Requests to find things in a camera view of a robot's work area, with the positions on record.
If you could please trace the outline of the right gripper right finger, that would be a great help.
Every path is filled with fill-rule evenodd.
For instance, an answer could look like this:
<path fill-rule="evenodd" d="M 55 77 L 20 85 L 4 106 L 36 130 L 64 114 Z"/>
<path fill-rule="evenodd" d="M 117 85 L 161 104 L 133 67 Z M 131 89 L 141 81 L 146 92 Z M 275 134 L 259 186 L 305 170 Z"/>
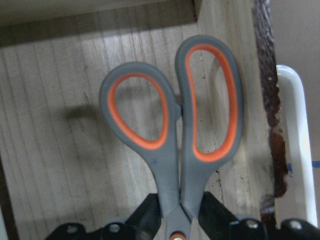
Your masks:
<path fill-rule="evenodd" d="M 318 240 L 320 229 L 302 219 L 286 219 L 280 228 L 233 215 L 214 195 L 204 192 L 198 223 L 211 240 Z"/>

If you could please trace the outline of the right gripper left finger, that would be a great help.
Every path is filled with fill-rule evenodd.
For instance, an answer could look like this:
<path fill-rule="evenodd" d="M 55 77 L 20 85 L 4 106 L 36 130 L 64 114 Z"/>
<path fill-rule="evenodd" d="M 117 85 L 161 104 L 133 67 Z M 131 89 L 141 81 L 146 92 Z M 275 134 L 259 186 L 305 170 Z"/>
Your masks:
<path fill-rule="evenodd" d="M 162 222 L 158 195 L 150 193 L 127 220 L 112 221 L 87 232 L 84 225 L 69 222 L 58 226 L 48 240 L 152 240 Z"/>

